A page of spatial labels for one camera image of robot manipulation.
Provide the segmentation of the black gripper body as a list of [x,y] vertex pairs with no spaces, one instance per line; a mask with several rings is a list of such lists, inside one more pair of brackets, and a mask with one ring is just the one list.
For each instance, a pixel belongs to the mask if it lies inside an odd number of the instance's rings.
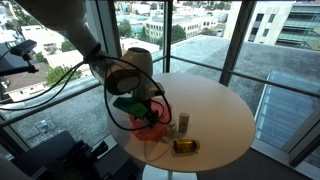
[[145,116],[146,125],[153,127],[159,120],[159,112],[152,109],[151,101],[144,101],[143,105],[147,108],[147,115]]

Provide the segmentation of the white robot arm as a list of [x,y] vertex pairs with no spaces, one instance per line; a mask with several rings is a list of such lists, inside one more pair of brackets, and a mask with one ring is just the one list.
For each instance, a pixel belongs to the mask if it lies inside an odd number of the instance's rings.
[[46,28],[68,39],[82,54],[83,62],[104,86],[105,94],[116,95],[114,106],[152,127],[160,112],[152,108],[156,96],[164,95],[161,84],[152,79],[151,53],[131,47],[120,58],[102,50],[87,25],[86,0],[16,0]]

